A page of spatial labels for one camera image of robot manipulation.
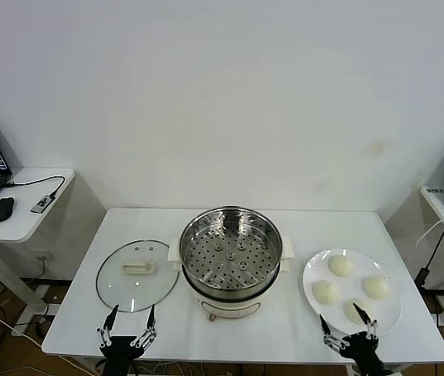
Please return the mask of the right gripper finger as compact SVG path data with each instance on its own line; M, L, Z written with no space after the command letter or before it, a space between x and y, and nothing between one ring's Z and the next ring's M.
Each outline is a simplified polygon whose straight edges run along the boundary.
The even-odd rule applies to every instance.
M346 342L344 342L340 338L336 338L332 335L331 330L325 319L322 315L319 316L321 328L323 331L323 342L326 346L328 346L330 349L346 349L347 345Z
M359 314L359 317L366 325L366 339L371 341L377 341L377 321L371 320L368 313L362 309L360 306L358 306L356 303L352 303L353 307L355 308L356 312Z

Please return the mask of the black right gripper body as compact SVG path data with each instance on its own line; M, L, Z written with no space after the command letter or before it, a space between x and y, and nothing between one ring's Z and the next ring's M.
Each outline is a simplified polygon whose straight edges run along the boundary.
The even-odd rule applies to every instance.
M376 354L379 343L378 337L361 331L343 337L342 340L348 345L344 345L340 349L340 355L353 360L361 375L379 376L387 374L387 369Z

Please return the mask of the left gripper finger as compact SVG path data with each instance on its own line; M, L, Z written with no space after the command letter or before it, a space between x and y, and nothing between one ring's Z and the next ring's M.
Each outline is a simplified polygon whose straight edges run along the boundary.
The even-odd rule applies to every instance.
M102 327L97 328L97 332L100 336L100 348L111 346L111 335L110 332L114 326L117 312L119 310L119 305L115 305L112 311L107 315L106 319L103 322Z
M150 313L146 322L146 329L140 335L131 341L130 346L137 349L148 349L157 337L155 305L150 308Z

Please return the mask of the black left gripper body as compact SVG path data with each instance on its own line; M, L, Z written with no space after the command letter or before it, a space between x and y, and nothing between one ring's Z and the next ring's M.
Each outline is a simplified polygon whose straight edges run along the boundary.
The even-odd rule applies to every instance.
M132 362L144 354L141 345L132 345L133 336L112 336L110 345L104 344L100 352L105 358L103 376L126 376Z

